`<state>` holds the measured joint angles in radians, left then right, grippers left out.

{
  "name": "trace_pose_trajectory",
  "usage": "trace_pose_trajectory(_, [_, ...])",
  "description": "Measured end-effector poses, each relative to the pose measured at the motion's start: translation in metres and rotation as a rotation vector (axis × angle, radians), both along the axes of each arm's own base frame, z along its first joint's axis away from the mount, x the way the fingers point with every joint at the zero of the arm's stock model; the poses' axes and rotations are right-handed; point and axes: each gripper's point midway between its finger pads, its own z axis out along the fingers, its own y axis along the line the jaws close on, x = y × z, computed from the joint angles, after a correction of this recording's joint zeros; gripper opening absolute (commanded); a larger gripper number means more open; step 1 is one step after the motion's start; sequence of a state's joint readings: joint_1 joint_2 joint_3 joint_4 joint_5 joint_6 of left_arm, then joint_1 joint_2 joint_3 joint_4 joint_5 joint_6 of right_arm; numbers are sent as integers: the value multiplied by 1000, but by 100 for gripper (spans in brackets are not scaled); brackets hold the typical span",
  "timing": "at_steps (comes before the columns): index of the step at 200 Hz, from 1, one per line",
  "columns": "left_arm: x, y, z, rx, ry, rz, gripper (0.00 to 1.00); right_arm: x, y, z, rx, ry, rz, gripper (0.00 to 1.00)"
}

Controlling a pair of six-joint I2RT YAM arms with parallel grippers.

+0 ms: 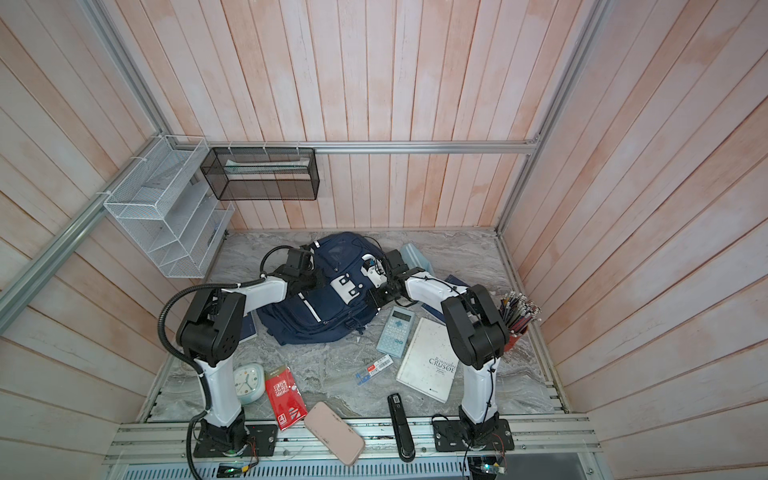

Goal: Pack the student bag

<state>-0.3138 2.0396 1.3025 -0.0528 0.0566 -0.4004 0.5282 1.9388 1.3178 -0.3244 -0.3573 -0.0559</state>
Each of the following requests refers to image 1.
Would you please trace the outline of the navy blue backpack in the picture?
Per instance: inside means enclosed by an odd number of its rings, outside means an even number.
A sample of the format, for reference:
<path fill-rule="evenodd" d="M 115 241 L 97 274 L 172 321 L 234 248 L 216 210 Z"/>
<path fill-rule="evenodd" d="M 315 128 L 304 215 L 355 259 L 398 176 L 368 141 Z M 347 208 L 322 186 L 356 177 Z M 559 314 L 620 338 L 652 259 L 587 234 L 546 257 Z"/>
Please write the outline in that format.
<path fill-rule="evenodd" d="M 258 308 L 259 320 L 281 345 L 330 343 L 362 334 L 378 313 L 368 293 L 386 283 L 380 245 L 342 232 L 315 241 L 309 250 L 322 285 Z"/>

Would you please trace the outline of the blue book with yellow label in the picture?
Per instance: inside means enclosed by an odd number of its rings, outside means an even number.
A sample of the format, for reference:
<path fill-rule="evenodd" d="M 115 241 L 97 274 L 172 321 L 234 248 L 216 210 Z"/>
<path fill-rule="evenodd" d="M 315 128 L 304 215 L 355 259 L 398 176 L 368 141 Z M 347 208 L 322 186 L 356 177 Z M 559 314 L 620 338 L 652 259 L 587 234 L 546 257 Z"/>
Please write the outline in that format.
<path fill-rule="evenodd" d="M 440 280 L 423 272 L 417 278 L 415 294 L 411 295 L 411 298 L 420 302 L 422 308 L 437 322 L 444 324 L 445 316 L 442 311 L 442 301 L 455 297 L 459 293 L 465 293 L 469 286 L 453 275 L 449 275 L 445 280 Z"/>

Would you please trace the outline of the white Crusoe book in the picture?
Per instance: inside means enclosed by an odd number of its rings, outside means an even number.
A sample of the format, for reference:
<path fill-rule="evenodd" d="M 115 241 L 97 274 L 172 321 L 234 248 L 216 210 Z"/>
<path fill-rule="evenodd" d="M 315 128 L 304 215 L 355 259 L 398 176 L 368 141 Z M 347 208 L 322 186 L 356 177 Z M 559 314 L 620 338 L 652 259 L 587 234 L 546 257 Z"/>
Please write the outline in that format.
<path fill-rule="evenodd" d="M 396 380 L 440 403 L 450 395 L 459 360 L 445 325 L 421 318 Z"/>

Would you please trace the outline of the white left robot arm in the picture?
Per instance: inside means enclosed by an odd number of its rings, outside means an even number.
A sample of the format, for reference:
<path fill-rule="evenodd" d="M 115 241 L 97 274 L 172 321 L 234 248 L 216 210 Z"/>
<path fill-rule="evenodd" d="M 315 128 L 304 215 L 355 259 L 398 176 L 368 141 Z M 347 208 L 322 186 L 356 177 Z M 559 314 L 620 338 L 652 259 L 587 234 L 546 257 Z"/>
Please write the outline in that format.
<path fill-rule="evenodd" d="M 312 251 L 281 245 L 270 252 L 280 249 L 287 252 L 287 260 L 270 274 L 262 272 L 257 279 L 242 283 L 195 285 L 180 294 L 194 298 L 177 330 L 176 343 L 180 358 L 200 380 L 203 419 L 209 425 L 231 427 L 243 412 L 231 357 L 239 345 L 246 314 L 321 282 L 314 273 Z"/>

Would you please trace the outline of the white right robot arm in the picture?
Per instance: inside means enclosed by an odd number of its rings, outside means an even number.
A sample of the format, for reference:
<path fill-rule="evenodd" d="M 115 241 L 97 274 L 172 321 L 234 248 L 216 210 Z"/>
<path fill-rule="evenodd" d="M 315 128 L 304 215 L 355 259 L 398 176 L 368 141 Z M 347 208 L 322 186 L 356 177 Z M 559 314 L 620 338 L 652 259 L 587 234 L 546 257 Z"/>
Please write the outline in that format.
<path fill-rule="evenodd" d="M 369 291 L 366 303 L 379 309 L 406 298 L 442 313 L 451 348 L 464 366 L 460 418 L 476 430 L 489 429 L 499 418 L 496 375 L 510 337 L 490 293 L 482 285 L 455 285 L 411 268 L 397 250 L 386 252 L 379 262 L 383 282 Z"/>

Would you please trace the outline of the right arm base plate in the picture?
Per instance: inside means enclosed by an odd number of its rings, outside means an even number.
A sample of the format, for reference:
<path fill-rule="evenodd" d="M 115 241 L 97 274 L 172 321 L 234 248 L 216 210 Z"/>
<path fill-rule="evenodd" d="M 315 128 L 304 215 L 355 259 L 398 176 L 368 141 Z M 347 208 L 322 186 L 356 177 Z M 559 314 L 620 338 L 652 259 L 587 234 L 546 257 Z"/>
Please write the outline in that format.
<path fill-rule="evenodd" d="M 442 415 L 431 420 L 435 449 L 438 452 L 499 451 L 515 449 L 507 420 L 493 417 L 480 426 Z"/>

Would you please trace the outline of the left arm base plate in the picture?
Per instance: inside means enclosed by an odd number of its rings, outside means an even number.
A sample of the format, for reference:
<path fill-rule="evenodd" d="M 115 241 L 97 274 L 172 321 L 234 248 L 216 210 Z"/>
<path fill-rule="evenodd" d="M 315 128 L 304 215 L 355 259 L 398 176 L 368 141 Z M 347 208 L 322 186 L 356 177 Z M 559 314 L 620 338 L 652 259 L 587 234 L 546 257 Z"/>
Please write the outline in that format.
<path fill-rule="evenodd" d="M 274 454 L 278 435 L 276 424 L 237 424 L 218 427 L 202 421 L 192 456 L 218 457 L 270 457 Z"/>

